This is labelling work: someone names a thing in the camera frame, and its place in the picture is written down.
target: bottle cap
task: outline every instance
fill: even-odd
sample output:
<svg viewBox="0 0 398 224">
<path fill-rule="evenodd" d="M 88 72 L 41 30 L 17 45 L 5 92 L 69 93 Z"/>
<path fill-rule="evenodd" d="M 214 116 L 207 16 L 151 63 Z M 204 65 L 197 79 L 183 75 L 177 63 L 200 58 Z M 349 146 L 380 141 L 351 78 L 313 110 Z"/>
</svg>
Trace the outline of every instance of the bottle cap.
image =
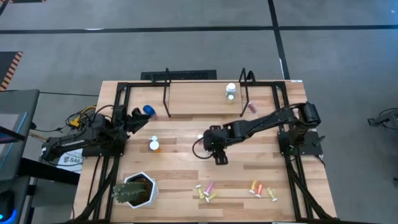
<svg viewBox="0 0 398 224">
<path fill-rule="evenodd" d="M 157 141 L 152 141 L 152 142 L 149 144 L 149 147 L 150 147 L 150 149 L 152 149 L 152 150 L 156 150 L 156 149 L 159 148 L 159 142 L 157 142 Z"/>
<path fill-rule="evenodd" d="M 230 83 L 226 86 L 227 90 L 235 90 L 235 84 L 234 83 Z"/>
<path fill-rule="evenodd" d="M 148 114 L 150 116 L 153 116 L 156 114 L 155 110 L 149 106 L 149 105 L 145 105 L 142 110 L 144 111 L 145 114 Z"/>
</svg>

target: sticker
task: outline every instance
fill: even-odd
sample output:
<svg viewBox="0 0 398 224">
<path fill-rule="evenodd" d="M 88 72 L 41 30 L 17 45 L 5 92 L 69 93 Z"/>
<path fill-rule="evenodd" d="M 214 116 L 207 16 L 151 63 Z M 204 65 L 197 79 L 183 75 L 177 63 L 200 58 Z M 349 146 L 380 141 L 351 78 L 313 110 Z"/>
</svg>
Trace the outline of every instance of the sticker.
<svg viewBox="0 0 398 224">
<path fill-rule="evenodd" d="M 83 167 L 83 164 L 81 164 L 83 163 L 83 157 L 81 156 L 82 151 L 83 149 L 76 149 L 62 154 L 58 161 L 57 168 L 81 174 L 81 169 Z"/>
</svg>

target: white bottle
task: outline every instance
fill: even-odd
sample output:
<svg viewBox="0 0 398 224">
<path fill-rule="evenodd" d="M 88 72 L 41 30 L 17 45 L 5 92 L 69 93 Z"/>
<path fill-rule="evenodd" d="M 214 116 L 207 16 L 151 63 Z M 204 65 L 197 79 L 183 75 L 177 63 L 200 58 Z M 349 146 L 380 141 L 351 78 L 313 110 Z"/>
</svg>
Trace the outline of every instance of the white bottle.
<svg viewBox="0 0 398 224">
<path fill-rule="evenodd" d="M 230 83 L 226 86 L 226 93 L 225 96 L 229 96 L 229 95 L 233 95 L 235 96 L 235 92 L 236 92 L 236 87 L 234 83 Z"/>
<path fill-rule="evenodd" d="M 232 104 L 234 101 L 234 96 L 233 95 L 228 95 L 228 104 Z"/>
</svg>

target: orange striped tape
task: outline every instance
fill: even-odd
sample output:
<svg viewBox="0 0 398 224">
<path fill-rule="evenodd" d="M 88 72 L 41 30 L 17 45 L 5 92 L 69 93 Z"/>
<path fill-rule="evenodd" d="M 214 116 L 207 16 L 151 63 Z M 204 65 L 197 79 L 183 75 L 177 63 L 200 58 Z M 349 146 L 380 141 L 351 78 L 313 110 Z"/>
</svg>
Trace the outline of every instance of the orange striped tape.
<svg viewBox="0 0 398 224">
<path fill-rule="evenodd" d="M 22 52 L 17 52 L 15 54 L 14 59 L 12 59 L 10 67 L 8 68 L 8 72 L 6 73 L 6 76 L 4 77 L 4 80 L 2 81 L 2 83 L 0 85 L 0 91 L 4 91 L 7 89 L 8 85 L 11 82 L 12 76 L 14 75 L 15 69 L 17 68 L 23 54 L 24 53 L 22 53 Z"/>
</svg>

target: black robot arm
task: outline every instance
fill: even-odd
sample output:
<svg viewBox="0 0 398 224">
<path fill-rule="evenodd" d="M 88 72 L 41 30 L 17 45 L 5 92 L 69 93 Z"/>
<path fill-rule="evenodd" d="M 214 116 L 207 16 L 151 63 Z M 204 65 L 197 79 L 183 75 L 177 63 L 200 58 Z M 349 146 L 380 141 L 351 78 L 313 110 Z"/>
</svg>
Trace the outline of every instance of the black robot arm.
<svg viewBox="0 0 398 224">
<path fill-rule="evenodd" d="M 236 143 L 251 138 L 254 133 L 274 128 L 283 124 L 290 124 L 289 143 L 299 146 L 303 142 L 304 134 L 310 128 L 320 124 L 317 109 L 310 103 L 299 103 L 286 106 L 273 113 L 252 121 L 233 121 L 221 126 L 210 126 L 203 134 L 203 146 L 205 150 L 213 153 L 217 165 L 228 164 L 224 149 Z"/>
<path fill-rule="evenodd" d="M 81 148 L 84 157 L 121 156 L 124 154 L 126 140 L 129 139 L 128 132 L 135 134 L 148 123 L 149 118 L 149 115 L 141 114 L 139 108 L 135 108 L 131 115 L 127 114 L 124 105 L 114 109 L 112 121 L 108 121 L 102 114 L 96 114 L 88 127 L 80 133 L 48 138 L 42 147 L 42 157 L 52 161 L 66 152 Z"/>
</svg>

